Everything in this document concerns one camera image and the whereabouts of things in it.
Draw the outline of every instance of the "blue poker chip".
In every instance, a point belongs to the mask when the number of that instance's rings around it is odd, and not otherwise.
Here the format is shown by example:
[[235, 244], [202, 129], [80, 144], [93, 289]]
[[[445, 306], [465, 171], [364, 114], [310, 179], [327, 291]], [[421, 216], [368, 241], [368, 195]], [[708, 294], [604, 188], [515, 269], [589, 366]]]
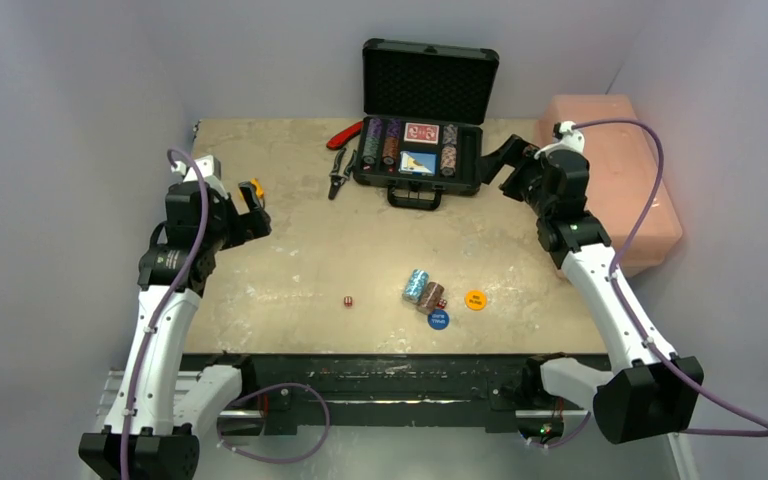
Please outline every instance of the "blue poker chip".
[[428, 325], [434, 330], [443, 330], [449, 326], [449, 314], [445, 310], [434, 310], [428, 315]]

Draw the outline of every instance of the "cable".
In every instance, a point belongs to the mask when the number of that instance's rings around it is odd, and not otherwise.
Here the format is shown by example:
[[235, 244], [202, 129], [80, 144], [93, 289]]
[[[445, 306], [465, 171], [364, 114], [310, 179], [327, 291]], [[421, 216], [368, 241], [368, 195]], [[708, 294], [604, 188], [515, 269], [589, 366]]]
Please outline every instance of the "cable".
[[640, 322], [640, 319], [634, 313], [634, 309], [631, 308], [631, 305], [629, 304], [628, 299], [623, 294], [618, 281], [618, 276], [614, 275], [614, 273], [619, 267], [620, 261], [622, 260], [623, 256], [631, 246], [631, 242], [634, 240], [634, 237], [637, 235], [638, 230], [640, 230], [640, 226], [643, 225], [643, 220], [646, 218], [646, 215], [649, 214], [649, 209], [652, 208], [652, 203], [655, 200], [655, 195], [658, 193], [658, 187], [660, 186], [661, 180], [664, 177], [664, 147], [663, 145], [661, 145], [661, 139], [658, 138], [658, 135], [655, 133], [654, 130], [652, 130], [651, 127], [649, 127], [648, 125], [646, 125], [645, 123], [639, 120], [632, 119], [632, 118], [606, 118], [602, 120], [594, 120], [591, 122], [577, 123], [573, 126], [573, 129], [580, 130], [582, 128], [593, 127], [596, 125], [605, 125], [609, 123], [626, 123], [630, 125], [636, 125], [642, 128], [643, 130], [646, 131], [646, 133], [649, 134], [650, 137], [652, 137], [652, 141], [655, 142], [655, 149], [658, 152], [658, 170], [657, 170], [657, 173], [655, 174], [655, 184], [652, 186], [652, 191], [649, 193], [649, 199], [646, 200], [646, 205], [643, 207], [643, 211], [640, 212], [640, 216], [637, 218], [637, 221], [634, 223], [634, 226], [632, 227], [631, 232], [628, 234], [628, 239], [625, 241], [623, 246], [616, 252], [608, 268], [608, 272], [611, 277], [611, 287], [613, 287], [614, 292], [617, 294], [617, 298], [619, 299], [620, 303], [622, 304], [623, 308], [625, 309], [626, 313], [631, 319], [631, 322], [634, 324], [634, 328], [637, 330], [637, 333], [640, 335], [640, 338], [643, 339], [643, 341], [648, 345], [652, 353], [656, 357], [658, 357], [661, 363], [663, 363], [676, 377], [678, 377], [687, 386], [689, 386], [690, 388], [695, 390], [698, 394], [702, 395], [708, 400], [714, 402], [715, 404], [728, 410], [729, 412], [739, 417], [742, 417], [746, 420], [749, 420], [750, 422], [755, 423], [758, 426], [761, 426], [765, 429], [765, 430], [725, 430], [725, 429], [716, 429], [716, 428], [688, 428], [687, 430], [684, 430], [682, 433], [688, 433], [691, 435], [714, 435], [714, 436], [726, 436], [726, 437], [768, 437], [768, 420], [765, 420], [740, 407], [732, 405], [731, 403], [717, 396], [716, 394], [706, 389], [702, 385], [699, 385], [698, 383], [693, 381], [692, 378], [688, 377], [684, 372], [679, 370], [678, 367], [673, 365], [673, 363], [667, 358], [667, 356], [664, 355], [658, 349], [654, 341], [652, 341], [652, 339], [649, 338], [648, 334], [646, 333], [646, 329], [643, 327], [642, 323]]
[[[577, 427], [575, 427], [575, 430], [573, 430], [569, 435], [565, 437], [561, 437], [560, 440], [558, 440], [555, 443], [544, 443], [540, 445], [538, 448], [542, 448], [545, 450], [551, 450], [553, 448], [558, 448], [560, 446], [563, 446], [567, 443], [569, 443], [573, 438], [577, 437], [579, 433], [581, 433], [584, 430], [584, 427], [587, 425], [587, 422], [590, 420], [590, 412], [587, 412], [587, 414], [584, 416], [584, 418], [581, 419], [581, 423], [578, 424]], [[531, 441], [526, 441], [526, 445], [530, 445]]]
[[[190, 154], [175, 147], [172, 147], [166, 151], [166, 158], [169, 160], [169, 163], [172, 164], [173, 167], [176, 165], [175, 160], [173, 159], [173, 156], [175, 154], [184, 158], [184, 163], [186, 163], [188, 167], [193, 169], [193, 171], [196, 174], [196, 178], [198, 179], [199, 196], [201, 197], [201, 213], [199, 217], [199, 227], [198, 227], [198, 232], [196, 233], [196, 239], [193, 242], [192, 248], [190, 249], [190, 253], [187, 254], [187, 258], [184, 260], [184, 264], [181, 266], [181, 269], [178, 271], [178, 274], [175, 275], [175, 278], [172, 280], [172, 283], [169, 285], [169, 288], [166, 290], [166, 293], [164, 293], [163, 297], [161, 297], [160, 303], [158, 303], [157, 308], [151, 314], [151, 319], [148, 322], [149, 331], [147, 331], [143, 335], [143, 340], [142, 342], [140, 342], [140, 348], [139, 350], [137, 350], [137, 356], [134, 359], [134, 368], [131, 372], [131, 379], [128, 382], [128, 390], [126, 392], [127, 397], [125, 399], [125, 409], [128, 412], [133, 412], [133, 409], [134, 409], [134, 400], [136, 399], [137, 382], [139, 381], [139, 378], [140, 378], [140, 370], [142, 370], [143, 362], [145, 361], [145, 356], [148, 350], [149, 341], [151, 340], [151, 335], [155, 331], [157, 322], [160, 320], [160, 314], [163, 313], [163, 309], [166, 306], [166, 303], [169, 302], [169, 298], [172, 296], [172, 293], [175, 292], [175, 290], [178, 288], [178, 286], [181, 284], [184, 278], [189, 274], [190, 266], [192, 266], [193, 261], [195, 260], [196, 255], [198, 254], [199, 248], [201, 247], [201, 242], [204, 239], [204, 232], [207, 229], [207, 207], [209, 205], [209, 202], [207, 200], [207, 184], [205, 183], [204, 177], [202, 176], [201, 171], [199, 171], [198, 166], [196, 165], [196, 162], [193, 160]], [[120, 470], [122, 480], [129, 480], [131, 476], [128, 469], [129, 467], [128, 439], [130, 437], [130, 434], [131, 434], [131, 415], [129, 414], [129, 415], [125, 415], [125, 418], [122, 422], [122, 439], [119, 442], [119, 470]]]
[[540, 444], [546, 445], [551, 438], [549, 437], [549, 434], [552, 430], [552, 422], [555, 420], [555, 414], [558, 415], [558, 418], [560, 419], [561, 423], [564, 423], [564, 399], [563, 397], [557, 397], [555, 398], [555, 402], [552, 404], [552, 416], [549, 417], [549, 431], [544, 432], [543, 429], [540, 429], [540, 433], [543, 434], [542, 437], [540, 437]]
[[219, 435], [219, 445], [226, 448], [227, 450], [230, 450], [233, 453], [236, 453], [237, 455], [242, 455], [244, 457], [251, 458], [253, 460], [257, 460], [259, 462], [264, 463], [272, 463], [275, 465], [285, 465], [289, 463], [296, 463], [301, 462], [302, 460], [312, 456], [314, 453], [319, 451], [319, 449], [322, 447], [322, 444], [325, 443], [325, 439], [328, 438], [328, 432], [331, 430], [331, 414], [328, 412], [328, 404], [325, 403], [325, 399], [322, 398], [322, 395], [319, 394], [316, 390], [310, 387], [310, 385], [303, 385], [301, 383], [279, 383], [277, 385], [272, 385], [270, 387], [261, 388], [260, 390], [256, 392], [252, 392], [245, 397], [238, 398], [237, 400], [234, 400], [232, 404], [244, 404], [247, 401], [251, 400], [254, 397], [257, 397], [259, 395], [263, 395], [264, 393], [271, 392], [273, 390], [278, 390], [282, 388], [301, 388], [302, 390], [305, 390], [307, 392], [310, 392], [313, 394], [314, 397], [316, 397], [317, 400], [319, 400], [319, 403], [322, 405], [322, 411], [325, 413], [325, 430], [322, 432], [322, 436], [319, 437], [319, 440], [316, 442], [316, 444], [308, 450], [307, 452], [303, 453], [302, 455], [296, 456], [296, 457], [290, 457], [290, 458], [272, 458], [272, 457], [263, 457], [251, 452], [247, 452], [245, 450], [241, 450], [230, 443], [228, 443], [225, 438], [222, 436], [222, 433], [219, 432], [219, 426], [216, 426], [216, 434]]

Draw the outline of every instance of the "orange poker chip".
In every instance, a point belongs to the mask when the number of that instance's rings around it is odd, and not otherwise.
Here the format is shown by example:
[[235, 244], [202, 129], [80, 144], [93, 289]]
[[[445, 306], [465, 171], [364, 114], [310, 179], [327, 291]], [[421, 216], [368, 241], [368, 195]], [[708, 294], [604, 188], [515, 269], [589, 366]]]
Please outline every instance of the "orange poker chip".
[[480, 290], [471, 290], [464, 297], [464, 302], [471, 310], [483, 310], [487, 306], [487, 295]]

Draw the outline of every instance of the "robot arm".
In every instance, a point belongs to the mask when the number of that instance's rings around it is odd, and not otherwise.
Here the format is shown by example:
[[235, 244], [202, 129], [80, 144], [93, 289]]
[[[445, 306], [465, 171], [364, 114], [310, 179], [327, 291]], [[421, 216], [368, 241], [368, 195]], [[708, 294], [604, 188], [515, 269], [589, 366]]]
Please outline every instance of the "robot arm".
[[[198, 310], [207, 278], [216, 266], [218, 251], [233, 248], [269, 235], [270, 218], [253, 185], [239, 185], [249, 209], [237, 213], [230, 194], [220, 179], [221, 164], [213, 156], [195, 161], [207, 185], [208, 220], [195, 261], [184, 282], [161, 306], [162, 298], [184, 266], [184, 260], [198, 233], [201, 196], [195, 172], [178, 162], [173, 172], [183, 179], [166, 194], [166, 221], [152, 234], [148, 251], [139, 263], [139, 310], [136, 332], [125, 368], [121, 391], [99, 433], [81, 438], [79, 456], [102, 478], [120, 474], [119, 444], [129, 437], [129, 465], [132, 478], [189, 479], [198, 465], [199, 445], [216, 441], [216, 418], [221, 410], [243, 393], [240, 366], [211, 366], [202, 371], [195, 388], [175, 402], [175, 381], [184, 342]], [[166, 243], [158, 243], [161, 231]], [[150, 318], [163, 309], [154, 329]], [[141, 369], [135, 368], [147, 333], [150, 337]], [[126, 392], [135, 372], [135, 395], [127, 408]], [[126, 417], [130, 428], [124, 430]]]
[[490, 183], [503, 165], [514, 167], [500, 189], [527, 203], [538, 216], [540, 244], [583, 297], [611, 361], [602, 372], [563, 354], [535, 357], [526, 391], [569, 399], [592, 412], [602, 434], [623, 443], [687, 428], [698, 394], [676, 378], [646, 347], [611, 285], [611, 275], [648, 339], [697, 383], [702, 368], [679, 357], [640, 306], [622, 271], [609, 273], [615, 251], [602, 224], [585, 210], [589, 163], [583, 134], [572, 122], [555, 126], [558, 141], [539, 149], [512, 136], [479, 165]]

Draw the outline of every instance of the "case handle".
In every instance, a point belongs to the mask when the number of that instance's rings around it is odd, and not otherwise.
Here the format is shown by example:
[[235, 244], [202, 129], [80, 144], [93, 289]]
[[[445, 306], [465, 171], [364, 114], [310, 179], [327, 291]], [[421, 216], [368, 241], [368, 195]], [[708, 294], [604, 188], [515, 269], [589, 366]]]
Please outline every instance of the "case handle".
[[407, 197], [396, 195], [396, 187], [387, 187], [387, 201], [390, 205], [398, 208], [412, 208], [414, 210], [427, 210], [429, 212], [437, 210], [440, 206], [440, 201], [443, 199], [443, 192], [440, 190], [434, 191], [434, 200], [427, 200], [419, 198], [419, 194], [416, 197], [410, 196], [408, 191]]

